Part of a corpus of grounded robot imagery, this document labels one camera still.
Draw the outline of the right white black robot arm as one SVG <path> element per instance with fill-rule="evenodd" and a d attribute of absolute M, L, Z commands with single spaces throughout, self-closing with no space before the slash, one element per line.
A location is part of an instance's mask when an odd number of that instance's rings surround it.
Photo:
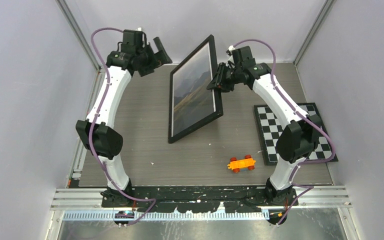
<path fill-rule="evenodd" d="M 273 174 L 267 179 L 264 197 L 271 205 L 279 205 L 292 191 L 292 181 L 301 164 L 317 148 L 321 119 L 303 110 L 284 90 L 276 78 L 273 65 L 257 63 L 249 46 L 231 45 L 229 59 L 217 66 L 208 90 L 232 92 L 244 84 L 261 97 L 277 117 L 282 132 L 276 142 L 279 155 Z"/>

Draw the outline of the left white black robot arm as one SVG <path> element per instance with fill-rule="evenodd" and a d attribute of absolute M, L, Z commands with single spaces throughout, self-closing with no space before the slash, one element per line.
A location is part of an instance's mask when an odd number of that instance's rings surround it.
<path fill-rule="evenodd" d="M 91 152 L 104 172 L 107 187 L 101 192 L 103 207 L 128 207 L 140 199 L 134 197 L 132 182 L 121 159 L 124 139 L 115 129 L 115 117 L 123 93 L 134 73 L 141 77 L 172 63 L 158 37 L 153 39 L 157 52 L 147 40 L 142 28 L 124 29 L 116 50 L 103 57 L 95 43 L 95 35 L 117 28 L 103 27 L 90 37 L 91 45 L 104 70 L 104 80 L 96 100 L 84 120 L 78 120 L 75 129 L 84 147 Z"/>

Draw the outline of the black picture frame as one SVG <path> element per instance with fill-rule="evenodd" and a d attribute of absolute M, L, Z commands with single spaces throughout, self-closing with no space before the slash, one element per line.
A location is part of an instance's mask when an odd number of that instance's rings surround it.
<path fill-rule="evenodd" d="M 170 72 L 169 144 L 223 116 L 221 92 L 207 89 L 217 66 L 215 37 L 210 34 Z"/>

